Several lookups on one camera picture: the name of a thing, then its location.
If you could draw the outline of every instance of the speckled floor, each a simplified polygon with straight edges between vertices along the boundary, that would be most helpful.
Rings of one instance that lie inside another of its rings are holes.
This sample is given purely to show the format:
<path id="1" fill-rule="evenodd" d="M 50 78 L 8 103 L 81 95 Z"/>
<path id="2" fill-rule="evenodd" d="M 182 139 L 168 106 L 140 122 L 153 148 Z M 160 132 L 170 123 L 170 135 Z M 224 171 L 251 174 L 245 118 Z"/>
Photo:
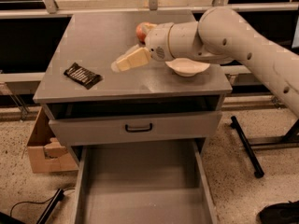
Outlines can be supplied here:
<path id="1" fill-rule="evenodd" d="M 230 117 L 237 116 L 248 137 L 283 135 L 295 123 L 285 108 L 238 110 L 226 105 L 220 126 L 206 147 L 203 163 L 220 224 L 259 223 L 257 214 L 266 205 L 299 200 L 299 148 L 256 151 L 265 176 L 256 179 L 253 167 L 236 134 Z M 77 172 L 32 174 L 26 140 L 31 132 L 37 107 L 25 122 L 16 108 L 0 109 L 0 212 L 9 214 L 14 203 L 41 202 L 58 188 L 75 187 Z M 50 217 L 49 223 L 68 223 L 74 200 L 69 190 Z M 45 204 L 21 204 L 13 216 L 25 223 L 36 223 Z"/>

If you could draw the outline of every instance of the open drawer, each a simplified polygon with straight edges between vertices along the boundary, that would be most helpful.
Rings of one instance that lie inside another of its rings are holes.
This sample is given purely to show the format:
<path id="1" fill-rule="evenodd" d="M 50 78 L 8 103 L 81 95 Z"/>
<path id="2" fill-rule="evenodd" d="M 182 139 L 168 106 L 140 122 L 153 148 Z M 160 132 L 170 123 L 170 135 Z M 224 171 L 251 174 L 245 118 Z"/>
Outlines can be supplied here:
<path id="1" fill-rule="evenodd" d="M 56 119 L 50 127 L 64 146 L 210 137 L 220 111 L 154 114 L 128 117 Z"/>
<path id="2" fill-rule="evenodd" d="M 194 140 L 84 147 L 71 223 L 217 223 Z"/>

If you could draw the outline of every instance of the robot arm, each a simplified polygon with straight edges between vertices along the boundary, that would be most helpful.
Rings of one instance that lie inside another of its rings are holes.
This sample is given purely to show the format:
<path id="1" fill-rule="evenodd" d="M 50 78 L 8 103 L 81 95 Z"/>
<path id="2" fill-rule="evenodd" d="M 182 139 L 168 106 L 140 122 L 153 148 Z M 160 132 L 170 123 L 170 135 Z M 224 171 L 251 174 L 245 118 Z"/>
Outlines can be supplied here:
<path id="1" fill-rule="evenodd" d="M 189 58 L 204 63 L 237 60 L 299 118 L 299 56 L 260 35 L 229 8 L 213 7 L 199 22 L 152 26 L 147 29 L 145 44 L 126 52 L 112 69 L 127 70 L 151 58 Z"/>

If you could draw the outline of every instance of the table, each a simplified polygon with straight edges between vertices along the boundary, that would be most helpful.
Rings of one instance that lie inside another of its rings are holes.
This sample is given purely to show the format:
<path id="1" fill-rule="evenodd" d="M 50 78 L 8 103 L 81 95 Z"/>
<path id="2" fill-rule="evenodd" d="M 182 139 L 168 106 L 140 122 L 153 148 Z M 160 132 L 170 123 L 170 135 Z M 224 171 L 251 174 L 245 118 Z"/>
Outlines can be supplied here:
<path id="1" fill-rule="evenodd" d="M 157 223 L 170 216 L 178 223 L 216 223 L 199 154 L 216 132 L 223 99 L 232 88 L 217 64 L 194 77 L 180 77 L 156 61 L 113 73 L 112 62 L 138 43 L 135 27 L 142 21 L 188 22 L 194 17 L 183 10 L 76 14 L 36 91 L 34 100 L 60 143 L 70 152 L 84 147 L 71 222 L 96 223 L 101 206 L 103 223 L 116 218 L 119 223 Z M 104 79 L 86 90 L 64 76 L 72 63 Z M 140 187 L 136 180 L 142 178 L 147 181 Z M 125 200 L 110 199 L 112 192 L 125 192 Z"/>

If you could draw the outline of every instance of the cardboard box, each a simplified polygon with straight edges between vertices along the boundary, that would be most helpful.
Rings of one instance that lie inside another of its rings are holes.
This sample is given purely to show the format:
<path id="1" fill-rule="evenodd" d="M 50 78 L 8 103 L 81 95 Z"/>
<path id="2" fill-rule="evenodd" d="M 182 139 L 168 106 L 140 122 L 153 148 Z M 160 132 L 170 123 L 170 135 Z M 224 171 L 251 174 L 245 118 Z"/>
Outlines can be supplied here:
<path id="1" fill-rule="evenodd" d="M 34 129 L 27 142 L 27 151 L 33 173 L 74 171 L 78 165 L 60 145 L 49 126 L 49 119 L 41 108 Z"/>

